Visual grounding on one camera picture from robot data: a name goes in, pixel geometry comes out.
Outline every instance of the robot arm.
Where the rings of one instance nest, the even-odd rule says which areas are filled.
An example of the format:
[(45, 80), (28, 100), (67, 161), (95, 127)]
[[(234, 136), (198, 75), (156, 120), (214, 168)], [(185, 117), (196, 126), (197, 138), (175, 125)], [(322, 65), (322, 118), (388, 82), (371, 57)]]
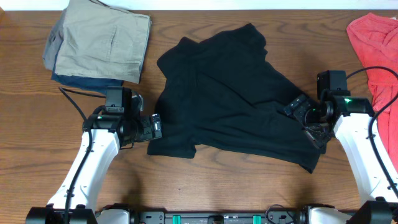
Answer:
[[(372, 117), (364, 113), (340, 116), (333, 128), (336, 138), (343, 146), (353, 170), (363, 205), (368, 200), (384, 197), (387, 202), (398, 202), (376, 159), (368, 138), (368, 124)], [(398, 182), (398, 174), (381, 142), (377, 123), (373, 123), (374, 142), (393, 180)]]
[(296, 224), (390, 224), (398, 198), (387, 176), (395, 184), (398, 174), (380, 140), (377, 122), (373, 122), (372, 133), (368, 130), (374, 120), (369, 100), (350, 96), (344, 71), (319, 73), (317, 86), (320, 104), (302, 95), (288, 105), (285, 112), (302, 124), (317, 148), (325, 147), (332, 137), (340, 141), (353, 170), (362, 207), (351, 217), (330, 206), (309, 205), (299, 212)]
[[(92, 129), (93, 145), (90, 155), (83, 164), (80, 175), (77, 178), (73, 197), (71, 198), (70, 208), (74, 209), (78, 205), (95, 211), (98, 193), (102, 187), (105, 173), (109, 168), (113, 158), (119, 152), (119, 138), (117, 133), (108, 132), (106, 129)], [(64, 209), (66, 194), (71, 184), (72, 178), (86, 153), (89, 137), (88, 132), (82, 135), (80, 150), (76, 156), (72, 167), (57, 193), (49, 200), (48, 205), (55, 209)]]
[(100, 218), (94, 212), (106, 171), (121, 147), (162, 137), (160, 116), (140, 116), (143, 99), (135, 94), (127, 88), (110, 87), (105, 105), (87, 119), (82, 115), (80, 150), (66, 179), (45, 208), (31, 208), (25, 223), (130, 223), (128, 207), (105, 210)]

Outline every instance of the wood grain surface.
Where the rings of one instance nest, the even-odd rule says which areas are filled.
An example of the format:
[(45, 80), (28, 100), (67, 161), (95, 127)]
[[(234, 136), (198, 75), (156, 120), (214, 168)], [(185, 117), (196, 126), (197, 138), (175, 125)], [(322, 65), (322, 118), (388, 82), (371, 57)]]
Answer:
[[(196, 41), (249, 22), (266, 37), (266, 59), (316, 98), (317, 73), (361, 68), (347, 25), (368, 11), (139, 11), (152, 29), (139, 85), (146, 113), (164, 89), (157, 59), (183, 37)], [(395, 11), (375, 11), (393, 16)], [(82, 120), (44, 69), (42, 52), (60, 12), (6, 12), (0, 24), (0, 223), (23, 223), (45, 206), (80, 146)], [(371, 97), (365, 73), (351, 78), (354, 96)], [(103, 99), (73, 95), (89, 114)], [(328, 203), (359, 208), (353, 173), (339, 142), (328, 143), (313, 174), (296, 164), (198, 146), (194, 159), (146, 155), (147, 143), (121, 151), (111, 164), (97, 208), (127, 202), (138, 210), (261, 211)]]
[(0, 7), (0, 25), (1, 25), (1, 19), (4, 16), (4, 10)]

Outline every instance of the black wire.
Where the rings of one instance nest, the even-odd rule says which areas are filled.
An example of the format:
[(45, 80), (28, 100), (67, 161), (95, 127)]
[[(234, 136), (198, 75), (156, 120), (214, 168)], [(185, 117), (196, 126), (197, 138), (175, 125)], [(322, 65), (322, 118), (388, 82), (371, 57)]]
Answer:
[[(75, 106), (76, 110), (80, 113), (80, 115), (81, 115), (81, 117), (83, 118), (83, 120), (86, 121), (87, 118), (86, 118), (86, 116), (84, 115), (84, 113), (82, 112), (82, 110), (81, 110), (81, 109), (79, 108), (79, 106), (74, 102), (74, 100), (73, 100), (72, 98), (70, 98), (70, 96), (69, 96), (65, 91), (69, 91), (69, 92), (71, 92), (71, 93), (77, 93), (77, 94), (81, 94), (81, 93), (80, 93), (80, 92), (77, 92), (77, 91), (67, 90), (67, 89), (64, 89), (64, 88), (62, 88), (62, 87), (59, 87), (59, 89), (60, 89), (61, 93), (70, 101), (70, 103), (73, 104), (73, 105)], [(102, 109), (102, 107), (103, 107), (103, 106), (99, 106), (95, 111), (100, 112), (100, 109), (99, 109), (99, 108)], [(92, 144), (93, 144), (93, 135), (92, 135), (90, 129), (89, 129), (87, 132), (88, 132), (88, 146), (87, 146), (87, 149), (86, 149), (86, 153), (85, 153), (85, 155), (83, 156), (83, 159), (81, 160), (81, 162), (80, 162), (80, 164), (79, 164), (79, 166), (78, 166), (78, 168), (77, 168), (77, 170), (76, 170), (76, 172), (75, 172), (75, 175), (74, 175), (73, 178), (72, 178), (72, 181), (70, 182), (69, 189), (67, 190), (67, 199), (66, 199), (66, 202), (65, 202), (65, 213), (64, 213), (64, 216), (63, 216), (63, 222), (64, 222), (64, 224), (68, 224), (68, 223), (69, 223), (69, 207), (70, 207), (70, 200), (71, 200), (71, 198), (73, 197), (73, 189), (75, 188), (75, 184), (76, 184), (77, 178), (79, 177), (79, 174), (80, 174), (80, 172), (81, 172), (81, 170), (82, 170), (82, 168), (83, 168), (83, 166), (84, 166), (84, 163), (86, 162), (87, 157), (88, 157), (88, 155), (89, 155), (90, 152), (91, 152), (91, 147), (92, 147)]]
[[(271, 222), (271, 224), (276, 224), (276, 223), (274, 223), (273, 221), (271, 221), (271, 220), (268, 218), (268, 211), (269, 211), (272, 207), (275, 207), (275, 206), (279, 206), (279, 207), (285, 208), (285, 207), (283, 207), (282, 205), (273, 204), (273, 205), (271, 205), (271, 206), (267, 209), (267, 211), (266, 211), (266, 219), (267, 219), (269, 222)], [(294, 217), (293, 217), (293, 215), (290, 214), (288, 211), (283, 211), (283, 212), (286, 212), (286, 213), (288, 214), (288, 216), (290, 216), (290, 217), (292, 218), (292, 220), (293, 220), (292, 222), (286, 223), (286, 224), (293, 224), (293, 223), (294, 223)]]
[(82, 112), (82, 110), (80, 109), (80, 107), (74, 102), (74, 100), (72, 98), (70, 98), (70, 96), (65, 92), (65, 89), (62, 87), (59, 87), (61, 93), (70, 101), (71, 104), (73, 104), (76, 108), (76, 110), (80, 113), (80, 116), (83, 118), (84, 121), (87, 120), (85, 114)]
[[(317, 125), (321, 130), (320, 131), (314, 130), (313, 128), (311, 128), (310, 125)], [(313, 132), (316, 132), (316, 133), (322, 133), (323, 132), (323, 126), (321, 124), (319, 124), (319, 123), (307, 124), (304, 128), (305, 129), (309, 129), (309, 130), (311, 130)]]
[[(369, 69), (376, 69), (376, 68), (377, 68), (377, 69), (383, 69), (383, 70), (386, 70), (386, 71), (392, 73), (392, 74), (397, 78), (397, 80), (398, 80), (398, 74), (397, 74), (395, 71), (393, 71), (393, 70), (390, 69), (390, 68), (383, 67), (383, 66), (372, 66), (372, 67), (367, 67), (367, 68), (359, 69), (358, 71), (355, 71), (355, 72), (349, 74), (349, 75), (347, 76), (347, 79), (349, 79), (350, 77), (352, 77), (353, 75), (355, 75), (355, 74), (357, 74), (357, 73), (359, 73), (359, 72), (363, 72), (363, 71), (369, 70)], [(371, 142), (371, 145), (372, 145), (374, 154), (376, 155), (376, 159), (377, 159), (377, 161), (379, 162), (380, 167), (381, 167), (381, 169), (383, 170), (383, 173), (384, 173), (384, 175), (386, 176), (387, 181), (388, 181), (388, 183), (389, 183), (389, 185), (390, 185), (392, 191), (395, 193), (396, 197), (398, 198), (397, 186), (396, 186), (396, 184), (394, 183), (394, 181), (392, 180), (390, 174), (388, 173), (387, 168), (385, 167), (385, 165), (384, 165), (384, 163), (383, 163), (383, 160), (382, 160), (381, 157), (380, 157), (379, 151), (377, 150), (376, 144), (374, 143), (373, 133), (372, 133), (373, 123), (374, 123), (374, 121), (376, 120), (376, 118), (377, 118), (385, 109), (387, 109), (391, 104), (393, 104), (393, 102), (395, 102), (395, 100), (396, 100), (397, 98), (398, 98), (398, 93), (395, 95), (395, 97), (393, 97), (393, 99), (392, 99), (390, 102), (388, 102), (385, 106), (383, 106), (383, 107), (379, 110), (379, 112), (377, 112), (377, 113), (373, 116), (373, 118), (372, 118), (371, 121), (369, 122), (369, 127), (368, 127), (368, 138), (369, 138), (369, 140), (370, 140), (370, 142)]]
[(320, 95), (320, 102), (322, 103), (323, 102), (323, 97), (325, 96), (325, 94), (326, 94), (326, 91), (327, 91), (327, 89), (323, 89), (322, 91), (321, 91), (321, 95)]
[(79, 164), (79, 167), (77, 168), (77, 170), (75, 172), (75, 175), (73, 176), (72, 181), (70, 182), (69, 189), (67, 190), (67, 201), (65, 202), (65, 215), (63, 217), (64, 224), (68, 224), (69, 223), (69, 217), (68, 217), (69, 216), (69, 207), (70, 207), (70, 199), (73, 196), (73, 194), (72, 194), (73, 193), (73, 189), (75, 188), (75, 184), (76, 184), (77, 178), (79, 177), (81, 169), (83, 168), (83, 165), (86, 162), (87, 157), (88, 157), (88, 155), (91, 152), (91, 145), (93, 144), (93, 135), (92, 135), (90, 129), (87, 132), (88, 132), (88, 146), (87, 146), (87, 149), (86, 149), (86, 153), (85, 153), (83, 159), (81, 160), (81, 162)]
[(141, 111), (143, 102), (142, 102), (141, 96), (137, 93), (136, 90), (131, 90), (131, 91), (138, 97), (138, 100), (139, 100), (139, 104), (137, 105), (137, 112), (136, 112), (136, 113), (138, 113)]
[(69, 90), (69, 89), (66, 89), (66, 88), (62, 88), (62, 89), (65, 90), (65, 91), (68, 91), (70, 93), (76, 93), (76, 94), (79, 94), (79, 95), (92, 96), (92, 97), (98, 97), (98, 98), (106, 98), (105, 96), (101, 96), (101, 95), (96, 95), (96, 94), (91, 94), (91, 93), (82, 93), (82, 92), (79, 92), (79, 91)]
[(95, 108), (95, 110), (93, 111), (93, 114), (99, 114), (102, 110), (105, 110), (104, 105), (101, 105), (101, 106)]

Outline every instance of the pile of clothes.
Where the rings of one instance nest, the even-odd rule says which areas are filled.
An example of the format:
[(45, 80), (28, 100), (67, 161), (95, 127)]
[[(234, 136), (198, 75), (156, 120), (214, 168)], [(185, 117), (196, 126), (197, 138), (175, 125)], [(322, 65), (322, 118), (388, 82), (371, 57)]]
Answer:
[[(123, 81), (139, 83), (150, 25), (149, 16), (97, 0), (71, 0), (49, 35), (45, 67), (52, 70), (53, 80), (102, 93)], [(373, 34), (373, 27), (381, 30)], [(350, 24), (348, 34), (364, 66), (384, 65), (376, 57), (398, 69), (397, 30), (398, 21), (370, 14)], [(389, 41), (382, 43), (387, 36)], [(264, 36), (248, 24), (200, 43), (183, 37), (161, 56), (157, 65), (167, 82), (155, 112), (163, 137), (151, 141), (147, 153), (194, 158), (195, 146), (206, 144), (293, 162), (312, 173), (326, 148), (316, 148), (301, 125), (284, 113), (303, 92), (266, 61), (265, 46)], [(368, 71), (375, 109), (398, 91), (395, 78), (378, 72)], [(379, 129), (390, 124), (387, 134), (381, 131), (382, 140), (395, 153), (394, 106), (381, 116)]]
[(150, 25), (149, 16), (70, 0), (47, 39), (44, 65), (53, 80), (84, 90), (139, 83)]

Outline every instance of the white wall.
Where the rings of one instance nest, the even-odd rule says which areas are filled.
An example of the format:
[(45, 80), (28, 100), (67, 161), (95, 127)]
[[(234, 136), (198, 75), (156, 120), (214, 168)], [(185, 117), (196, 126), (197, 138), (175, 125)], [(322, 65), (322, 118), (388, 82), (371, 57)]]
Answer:
[[(0, 0), (5, 11), (62, 10), (69, 0)], [(398, 0), (102, 0), (130, 10), (398, 9)]]

